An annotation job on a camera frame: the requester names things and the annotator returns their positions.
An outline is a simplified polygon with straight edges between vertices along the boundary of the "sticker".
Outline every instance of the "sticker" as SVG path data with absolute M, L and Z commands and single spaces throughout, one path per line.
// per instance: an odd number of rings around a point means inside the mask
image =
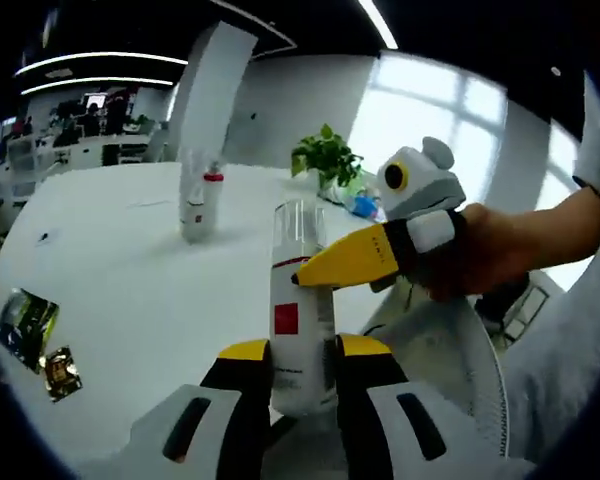
M 60 236 L 60 230 L 57 228 L 52 228 L 49 231 L 44 232 L 40 235 L 36 246 L 48 245 L 48 244 L 52 243 L 54 240 L 56 240 L 59 236 Z
M 274 375 L 273 377 L 273 389 L 274 390 L 300 390 L 300 385 L 297 381 L 292 378 L 284 377 L 281 375 Z
M 298 334 L 298 304 L 285 303 L 276 305 L 273 310 L 274 328 L 276 335 Z
M 0 314 L 0 343 L 38 373 L 39 360 L 58 317 L 58 305 L 25 290 L 14 290 Z
M 69 347 L 61 347 L 46 358 L 40 358 L 45 384 L 51 401 L 56 403 L 82 388 L 78 369 Z

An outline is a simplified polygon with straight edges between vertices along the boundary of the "window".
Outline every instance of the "window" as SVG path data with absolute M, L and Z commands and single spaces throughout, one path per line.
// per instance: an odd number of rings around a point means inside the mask
M 481 201 L 491 178 L 497 138 L 471 122 L 461 121 L 456 133 L 453 154 L 456 174 L 467 196 L 466 203 Z
M 448 65 L 402 54 L 376 63 L 353 123 L 349 145 L 375 174 L 403 146 L 422 147 L 422 137 L 447 143 L 451 169 L 467 202 L 484 198 L 504 131 L 504 89 Z
M 478 78 L 468 78 L 464 106 L 488 122 L 501 123 L 505 112 L 502 88 Z
M 453 102 L 460 76 L 450 67 L 414 57 L 387 55 L 380 60 L 375 83 L 378 87 L 410 92 L 443 102 Z
M 540 189 L 537 210 L 553 208 L 578 189 L 571 179 L 577 157 L 578 144 L 558 124 L 551 124 L 549 134 L 549 161 Z M 575 263 L 545 268 L 543 271 L 564 291 L 569 290 L 589 266 L 591 258 Z
M 422 137 L 449 142 L 453 114 L 421 100 L 380 90 L 365 94 L 351 131 L 349 146 L 376 173 L 401 147 L 422 146 Z

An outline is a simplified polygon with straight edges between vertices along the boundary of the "clear bottle cap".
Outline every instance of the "clear bottle cap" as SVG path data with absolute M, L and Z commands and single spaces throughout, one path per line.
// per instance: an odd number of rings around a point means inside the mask
M 276 208 L 273 246 L 306 243 L 323 248 L 326 244 L 324 210 L 309 200 L 290 200 Z

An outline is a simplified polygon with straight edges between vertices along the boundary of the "green leaves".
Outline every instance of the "green leaves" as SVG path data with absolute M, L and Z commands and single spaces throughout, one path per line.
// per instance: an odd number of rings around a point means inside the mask
M 320 171 L 321 188 L 333 179 L 344 187 L 360 173 L 360 160 L 362 157 L 353 154 L 344 139 L 325 123 L 319 135 L 303 138 L 291 152 L 291 175 L 315 168 Z
M 331 127 L 325 123 L 320 129 L 320 135 L 322 135 L 322 138 L 325 140 L 329 140 L 333 137 L 333 130 L 331 130 Z

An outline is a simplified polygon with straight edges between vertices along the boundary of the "toy eye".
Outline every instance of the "toy eye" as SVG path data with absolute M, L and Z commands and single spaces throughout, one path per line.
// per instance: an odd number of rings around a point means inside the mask
M 402 163 L 392 163 L 384 171 L 384 181 L 391 190 L 400 192 L 407 188 L 409 170 Z

